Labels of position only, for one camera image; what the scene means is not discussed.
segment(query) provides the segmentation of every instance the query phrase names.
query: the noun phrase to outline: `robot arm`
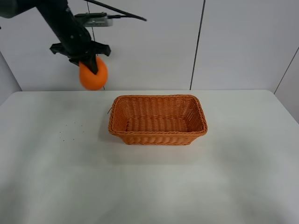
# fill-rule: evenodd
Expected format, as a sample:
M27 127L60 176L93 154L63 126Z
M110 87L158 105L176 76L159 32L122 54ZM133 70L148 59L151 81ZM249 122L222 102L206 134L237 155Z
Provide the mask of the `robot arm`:
M0 0L0 16L12 18L36 7L56 34L60 43L53 44L50 50L56 54L68 56L70 62L83 63L93 74L97 74L97 54L110 55L109 45L92 41L85 27L102 27L112 25L113 18L130 17L146 21L137 15L97 2L86 0L124 15L107 15L106 13L78 14L74 16L67 0Z

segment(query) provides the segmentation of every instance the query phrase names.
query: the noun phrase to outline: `table surface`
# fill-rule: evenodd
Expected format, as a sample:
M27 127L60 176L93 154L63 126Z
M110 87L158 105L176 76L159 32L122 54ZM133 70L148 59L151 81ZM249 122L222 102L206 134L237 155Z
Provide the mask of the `table surface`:
M128 146L119 95L192 94L208 133ZM18 92L0 106L2 224L297 224L299 125L269 91Z

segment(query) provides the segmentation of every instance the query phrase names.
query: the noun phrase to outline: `orange ball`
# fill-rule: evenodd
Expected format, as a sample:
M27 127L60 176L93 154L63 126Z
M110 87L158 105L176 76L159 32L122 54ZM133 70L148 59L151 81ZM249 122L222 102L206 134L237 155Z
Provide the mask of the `orange ball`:
M96 75L93 74L83 63L79 62L80 83L88 90L101 89L108 79L107 66L99 57L96 57L96 61L99 70Z

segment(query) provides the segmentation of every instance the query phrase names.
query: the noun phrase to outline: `white wall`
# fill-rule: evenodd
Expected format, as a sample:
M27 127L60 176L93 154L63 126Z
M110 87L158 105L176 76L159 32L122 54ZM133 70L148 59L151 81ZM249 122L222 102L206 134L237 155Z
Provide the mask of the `white wall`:
M109 44L107 90L188 90L203 0L102 0L148 19L123 18L94 28L95 39ZM105 11L89 4L91 12Z
M299 54L286 72L275 96L299 123Z
M0 105L17 91L21 91L21 88L0 52Z
M206 0L192 89L276 89L299 45L298 0Z
M69 0L74 14L86 13L87 3ZM36 8L14 18L0 17L0 51L24 91L83 90L78 67L49 50L59 40Z

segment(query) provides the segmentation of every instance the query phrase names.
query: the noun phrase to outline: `wicker basket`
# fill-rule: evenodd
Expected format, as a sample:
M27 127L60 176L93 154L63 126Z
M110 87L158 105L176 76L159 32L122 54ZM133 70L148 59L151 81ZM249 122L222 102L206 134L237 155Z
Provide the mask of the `wicker basket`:
M128 145L178 146L205 135L207 125L195 96L132 95L115 99L108 129Z

